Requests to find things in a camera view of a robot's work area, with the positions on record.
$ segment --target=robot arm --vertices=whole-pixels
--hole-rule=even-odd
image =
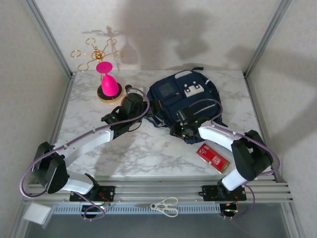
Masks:
[[[50,145],[42,143],[35,159],[50,152],[54,147],[62,148],[60,152],[51,153],[35,164],[31,169],[47,193],[68,190],[86,195],[90,200],[98,194],[99,185],[89,174],[68,172],[67,167],[79,157],[95,147],[116,139],[129,131],[130,127],[141,122],[142,117],[152,117],[160,109],[159,101],[144,102],[137,93],[129,93],[111,113],[105,115],[101,122],[83,135],[67,143]]]
[[[208,118],[196,118],[189,107],[179,110],[177,116],[179,122],[171,128],[171,135],[184,140],[192,137],[210,140],[232,152],[236,168],[218,182],[219,200],[229,200],[228,196],[235,189],[253,181],[273,163],[269,152],[249,141],[264,145],[260,135],[254,130],[244,135],[238,134]]]
[[[59,190],[75,191],[94,200],[99,193],[99,185],[89,174],[67,172],[66,168],[77,158],[81,157],[95,147],[116,139],[129,131],[130,127],[142,120],[142,117],[153,117],[160,110],[159,101],[144,102],[143,97],[136,93],[129,93],[121,106],[116,107],[110,114],[102,118],[92,130],[76,139],[61,145],[61,152],[54,152],[53,145],[47,142],[41,144],[36,153],[35,160],[44,154],[51,154],[41,159],[31,169],[47,193]],[[170,134],[183,139],[193,136],[213,141],[233,153],[236,169],[221,179],[217,184],[218,200],[228,199],[235,189],[248,181],[254,180],[272,162],[272,156],[263,148],[248,141],[245,136],[218,125],[208,118],[197,119],[195,115],[184,108],[177,112],[179,122],[173,125]],[[245,133],[247,138],[264,144],[256,131]]]

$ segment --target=white scissors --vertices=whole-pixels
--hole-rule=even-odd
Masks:
[[[165,203],[166,200],[169,199],[174,199],[176,200],[176,202],[170,202],[170,203]],[[136,207],[141,207],[141,208],[147,208],[150,207],[152,210],[156,210],[156,211],[160,211],[162,212],[164,215],[168,216],[168,217],[177,217],[178,215],[178,210],[175,207],[169,207],[169,206],[175,206],[178,204],[178,199],[176,197],[168,197],[164,200],[162,200],[161,202],[158,203],[152,203],[152,204],[141,204],[141,205],[135,205]],[[176,214],[170,215],[167,214],[165,211],[174,211],[176,212]]]

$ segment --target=glass panel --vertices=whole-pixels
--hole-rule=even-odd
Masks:
[[[239,204],[242,211],[249,205]],[[288,238],[280,204],[256,204],[247,216],[224,221],[216,214],[111,215],[83,221],[80,215],[53,215],[45,230],[30,224],[27,238],[63,237],[137,238]]]

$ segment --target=navy backpack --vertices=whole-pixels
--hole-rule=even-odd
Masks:
[[[204,99],[215,99],[219,102],[220,96],[216,86],[199,72],[194,70],[203,70],[202,67],[196,67],[192,70],[184,70],[160,81],[155,82],[149,89],[148,97],[150,100],[160,100],[161,110],[153,118],[147,118],[155,127],[169,127],[178,120],[176,112],[191,105],[192,103]],[[197,103],[193,112],[197,118],[212,118],[220,113],[219,105],[212,101]],[[215,120],[216,123],[226,126],[222,123],[221,117]],[[186,140],[188,144],[194,144],[204,141],[194,138]]]

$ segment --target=white wall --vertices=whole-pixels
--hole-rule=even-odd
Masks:
[[[22,195],[19,180],[52,130],[67,84],[22,1],[0,2],[0,237]]]
[[[250,79],[307,238],[317,237],[316,12],[317,1],[293,0]]]
[[[115,36],[126,57],[121,69],[245,69],[253,52],[227,53],[238,45],[255,50],[280,0],[36,0],[72,70],[89,56],[71,58],[89,37],[103,48]],[[113,62],[112,57],[106,60]]]

